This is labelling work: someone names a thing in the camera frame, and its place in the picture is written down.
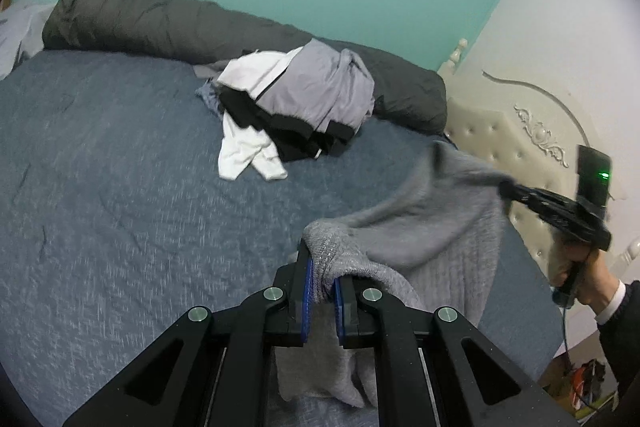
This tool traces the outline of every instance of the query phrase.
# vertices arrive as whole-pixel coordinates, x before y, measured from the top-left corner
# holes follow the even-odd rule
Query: person's arm
[[[566,262],[552,283],[562,285],[571,262],[585,263],[576,296],[596,314],[600,344],[622,397],[640,372],[640,282],[623,285],[609,272],[604,253],[585,245],[568,243],[562,254]]]

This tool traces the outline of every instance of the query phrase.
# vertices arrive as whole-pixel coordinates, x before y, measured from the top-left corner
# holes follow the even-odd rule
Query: white garment
[[[272,84],[289,66],[301,48],[289,53],[255,52],[230,60],[216,80],[239,91],[246,91],[252,99]]]
[[[42,29],[54,4],[13,4],[0,13],[0,80],[42,51]]]
[[[618,308],[620,308],[620,304],[622,304],[622,301],[625,299],[625,295],[626,286],[622,281],[620,281],[620,283],[618,284],[618,289],[616,290],[615,295],[613,295],[613,298],[611,299],[609,305],[604,308],[603,311],[601,311],[598,315],[596,315],[596,322],[599,325],[606,324],[606,322],[611,317],[613,317],[613,314],[618,311]]]
[[[222,118],[222,129],[225,137],[218,156],[218,174],[222,179],[235,180],[249,163],[267,181],[287,177],[278,150],[265,131],[238,127],[228,112]]]

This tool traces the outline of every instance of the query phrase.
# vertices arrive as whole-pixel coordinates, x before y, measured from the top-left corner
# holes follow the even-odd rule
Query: hand
[[[555,250],[559,265],[551,284],[562,286],[569,276],[572,263],[585,263],[584,277],[578,286],[576,298],[582,304],[590,306],[596,315],[603,312],[620,285],[620,280],[607,268],[604,252],[591,249],[584,243],[562,240],[556,244]]]

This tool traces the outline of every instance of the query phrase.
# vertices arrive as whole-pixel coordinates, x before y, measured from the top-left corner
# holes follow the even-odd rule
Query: mattress
[[[438,139],[372,119],[340,157],[227,182],[200,84],[182,62],[77,51],[41,52],[0,82],[0,363],[44,427],[188,308],[269,285],[305,225],[385,199]],[[560,326],[507,223],[480,330],[535,378]],[[271,382],[268,425],[377,423],[332,399],[285,403]]]

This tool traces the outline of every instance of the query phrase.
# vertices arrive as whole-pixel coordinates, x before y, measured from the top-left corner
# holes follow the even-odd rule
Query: metal screw
[[[209,312],[207,312],[206,308],[203,308],[202,306],[197,306],[189,310],[188,317],[190,321],[200,322],[206,319],[207,315],[209,315]]]
[[[262,293],[262,295],[268,301],[277,301],[278,299],[282,299],[282,296],[284,295],[284,291],[282,291],[277,286],[271,286],[271,287],[267,288]]]
[[[378,288],[367,288],[362,292],[362,296],[367,301],[375,302],[382,299],[382,292]]]
[[[438,317],[445,322],[453,322],[458,318],[458,312],[453,308],[444,307],[438,310]]]

